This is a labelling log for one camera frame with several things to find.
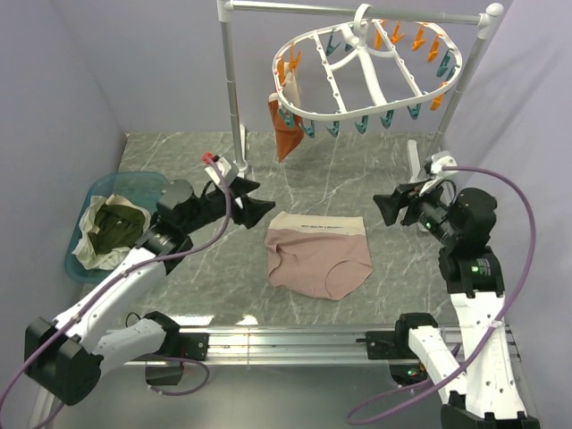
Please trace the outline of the white oval clip hanger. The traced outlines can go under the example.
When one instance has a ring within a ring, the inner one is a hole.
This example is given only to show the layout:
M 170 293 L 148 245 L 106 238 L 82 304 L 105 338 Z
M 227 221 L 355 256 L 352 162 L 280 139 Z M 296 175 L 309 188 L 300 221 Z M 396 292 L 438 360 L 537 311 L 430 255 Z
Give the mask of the white oval clip hanger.
M 445 94 L 457 81 L 463 67 L 463 58 L 460 50 L 438 24 L 419 21 L 418 32 L 412 42 L 412 51 L 417 51 L 426 42 L 425 33 L 434 34 L 433 44 L 430 46 L 426 61 L 434 61 L 438 54 L 443 54 L 437 68 L 436 76 L 442 79 L 439 87 L 433 90 L 424 90 L 416 82 L 416 77 L 406 66 L 397 43 L 405 37 L 400 31 L 400 22 L 396 21 L 392 33 L 384 27 L 383 19 L 367 19 L 366 13 L 372 8 L 370 4 L 361 4 L 354 13 L 352 21 L 328 26 L 321 29 L 310 30 L 283 45 L 274 55 L 272 61 L 273 82 L 278 96 L 278 113 L 284 122 L 292 128 L 295 124 L 293 116 L 302 118 L 299 127 L 304 133 L 313 138 L 315 136 L 316 122 L 332 122 L 326 129 L 333 136 L 339 133 L 340 122 L 352 120 L 357 131 L 361 134 L 367 130 L 369 116 L 378 115 L 381 124 L 388 129 L 397 109 L 405 108 L 411 119 L 418 118 L 424 103 L 430 104 L 432 111 L 436 110 L 444 99 Z M 288 72 L 298 73 L 302 53 L 297 51 L 297 45 L 310 42 L 318 55 L 318 62 L 324 71 L 326 83 L 332 93 L 336 108 L 331 113 L 311 112 L 301 105 L 296 107 L 284 94 L 286 75 Z M 375 61 L 395 64 L 400 76 L 408 85 L 411 96 L 403 99 L 389 99 L 384 95 Z M 343 99 L 340 85 L 335 73 L 358 63 L 363 74 L 366 89 L 371 101 L 364 107 L 349 109 Z

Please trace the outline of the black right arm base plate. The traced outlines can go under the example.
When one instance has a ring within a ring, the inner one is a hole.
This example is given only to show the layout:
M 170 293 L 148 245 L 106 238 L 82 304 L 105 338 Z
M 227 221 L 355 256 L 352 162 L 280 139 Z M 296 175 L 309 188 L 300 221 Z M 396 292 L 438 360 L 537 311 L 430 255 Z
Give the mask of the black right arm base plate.
M 393 360 L 401 358 L 395 331 L 367 331 L 366 354 L 369 360 Z

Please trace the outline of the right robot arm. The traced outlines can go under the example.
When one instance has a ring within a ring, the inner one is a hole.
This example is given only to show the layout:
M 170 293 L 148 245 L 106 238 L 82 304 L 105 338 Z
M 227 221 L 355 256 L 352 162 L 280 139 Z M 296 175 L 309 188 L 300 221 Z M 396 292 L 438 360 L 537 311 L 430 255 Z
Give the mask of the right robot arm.
M 410 313 L 395 324 L 394 347 L 416 356 L 442 400 L 444 428 L 538 428 L 521 399 L 509 355 L 501 310 L 508 299 L 501 263 L 489 246 L 497 202 L 467 188 L 446 205 L 442 189 L 424 183 L 399 185 L 375 195 L 386 225 L 421 223 L 440 243 L 438 263 L 459 321 L 460 364 L 429 314 Z

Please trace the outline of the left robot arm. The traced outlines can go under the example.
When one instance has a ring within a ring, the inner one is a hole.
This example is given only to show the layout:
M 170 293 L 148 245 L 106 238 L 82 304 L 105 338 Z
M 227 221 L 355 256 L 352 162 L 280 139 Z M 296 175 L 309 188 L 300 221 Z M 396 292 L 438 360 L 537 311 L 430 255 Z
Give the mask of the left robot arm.
M 160 312 L 118 332 L 108 329 L 138 295 L 198 252 L 191 233 L 217 220 L 250 229 L 273 210 L 273 201 L 250 197 L 259 186 L 238 177 L 230 186 L 208 182 L 196 194 L 188 181 L 172 181 L 156 203 L 150 228 L 123 262 L 78 304 L 52 321 L 40 317 L 27 327 L 26 375 L 64 405 L 74 406 L 101 377 L 134 358 L 180 358 L 180 326 Z

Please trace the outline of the pink underwear white waistband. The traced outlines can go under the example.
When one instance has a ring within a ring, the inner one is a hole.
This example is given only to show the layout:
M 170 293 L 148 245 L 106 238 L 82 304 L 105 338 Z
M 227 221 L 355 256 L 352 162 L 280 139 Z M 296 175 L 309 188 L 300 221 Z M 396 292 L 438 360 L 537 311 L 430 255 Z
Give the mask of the pink underwear white waistband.
M 268 280 L 310 298 L 339 301 L 372 274 L 361 216 L 280 212 L 265 237 Z

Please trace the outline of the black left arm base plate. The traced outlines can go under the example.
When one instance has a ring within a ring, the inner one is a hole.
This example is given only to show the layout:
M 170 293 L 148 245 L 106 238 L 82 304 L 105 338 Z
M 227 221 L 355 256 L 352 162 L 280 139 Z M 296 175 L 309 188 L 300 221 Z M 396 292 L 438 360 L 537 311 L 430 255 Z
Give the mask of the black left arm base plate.
M 207 332 L 180 333 L 173 355 L 177 358 L 205 361 L 209 347 L 209 337 L 210 335 Z

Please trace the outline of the orange underwear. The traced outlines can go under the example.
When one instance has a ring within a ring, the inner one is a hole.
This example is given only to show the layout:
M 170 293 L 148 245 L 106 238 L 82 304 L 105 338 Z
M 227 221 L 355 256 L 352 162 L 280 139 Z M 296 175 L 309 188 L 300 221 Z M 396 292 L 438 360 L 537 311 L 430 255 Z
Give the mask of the orange underwear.
M 286 75 L 283 94 L 296 106 L 300 107 L 300 91 L 295 72 L 289 71 Z M 286 156 L 293 151 L 304 138 L 304 131 L 299 127 L 302 118 L 294 115 L 294 126 L 290 128 L 278 113 L 278 96 L 276 93 L 268 97 L 268 108 L 273 122 L 276 154 L 278 162 L 281 163 Z

